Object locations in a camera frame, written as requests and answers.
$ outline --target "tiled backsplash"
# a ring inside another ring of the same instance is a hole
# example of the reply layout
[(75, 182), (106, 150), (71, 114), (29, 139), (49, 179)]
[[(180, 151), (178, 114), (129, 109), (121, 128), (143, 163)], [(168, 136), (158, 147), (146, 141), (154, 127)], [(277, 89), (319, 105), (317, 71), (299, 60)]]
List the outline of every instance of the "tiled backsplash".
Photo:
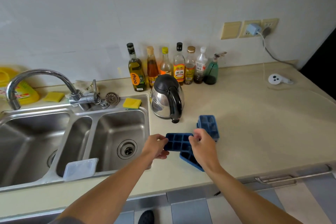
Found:
[[(260, 37), (220, 40), (224, 22), (280, 18), (267, 43), (283, 60), (302, 66), (336, 25), (336, 0), (0, 0), (0, 66), (48, 68), (74, 81), (128, 77), (126, 43), (168, 46), (170, 57), (208, 46), (227, 51), (220, 66), (271, 61)], [(33, 86), (60, 84), (42, 76)]]

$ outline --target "hand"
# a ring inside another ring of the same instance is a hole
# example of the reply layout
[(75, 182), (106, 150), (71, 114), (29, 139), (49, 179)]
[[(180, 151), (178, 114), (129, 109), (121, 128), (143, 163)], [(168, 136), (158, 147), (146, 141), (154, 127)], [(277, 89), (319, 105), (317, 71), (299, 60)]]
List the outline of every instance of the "hand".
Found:
[(152, 160), (154, 158), (166, 159), (169, 151), (163, 150), (163, 147), (168, 143), (168, 138), (160, 134), (151, 135), (148, 137), (142, 149), (143, 154), (149, 154)]
[(204, 171), (215, 171), (221, 168), (217, 157), (216, 143), (204, 129), (194, 129), (194, 136), (189, 136), (189, 142), (197, 162)]

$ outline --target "forearm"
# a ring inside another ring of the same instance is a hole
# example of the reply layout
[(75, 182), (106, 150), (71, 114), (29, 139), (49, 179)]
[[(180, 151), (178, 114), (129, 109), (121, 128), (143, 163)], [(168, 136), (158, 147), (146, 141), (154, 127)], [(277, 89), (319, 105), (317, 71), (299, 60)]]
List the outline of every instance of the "forearm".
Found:
[(152, 160), (148, 154), (141, 154), (73, 202), (59, 218), (71, 216), (85, 224), (114, 223), (135, 184)]
[(249, 190), (223, 168), (206, 170), (243, 224), (302, 224), (257, 193)]

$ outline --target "blue ice cube tray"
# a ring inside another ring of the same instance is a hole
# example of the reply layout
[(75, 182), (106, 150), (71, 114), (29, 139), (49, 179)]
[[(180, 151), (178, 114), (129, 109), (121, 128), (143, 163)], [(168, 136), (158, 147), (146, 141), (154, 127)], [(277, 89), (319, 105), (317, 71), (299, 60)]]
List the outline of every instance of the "blue ice cube tray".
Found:
[(191, 152), (189, 136), (192, 135), (191, 133), (168, 133), (166, 138), (169, 141), (163, 149), (166, 151)]
[(181, 152), (180, 153), (180, 158), (183, 159), (184, 161), (188, 162), (190, 165), (196, 167), (197, 169), (201, 170), (204, 172), (203, 168), (201, 165), (197, 162), (195, 159), (194, 155), (191, 152)]
[(219, 140), (219, 132), (217, 127), (216, 118), (213, 115), (200, 115), (196, 128), (203, 128), (213, 138), (213, 140)]

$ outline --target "sponge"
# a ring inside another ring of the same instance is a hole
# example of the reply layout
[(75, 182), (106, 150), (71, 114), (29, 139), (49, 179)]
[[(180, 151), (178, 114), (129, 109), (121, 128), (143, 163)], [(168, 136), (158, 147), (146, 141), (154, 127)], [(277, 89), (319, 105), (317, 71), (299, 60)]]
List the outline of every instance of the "sponge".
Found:
[(126, 98), (123, 107), (130, 109), (138, 109), (140, 105), (141, 105), (141, 99)]
[(62, 98), (64, 97), (63, 93), (60, 92), (49, 92), (45, 98), (43, 98), (43, 101), (46, 102), (60, 102), (62, 100)]

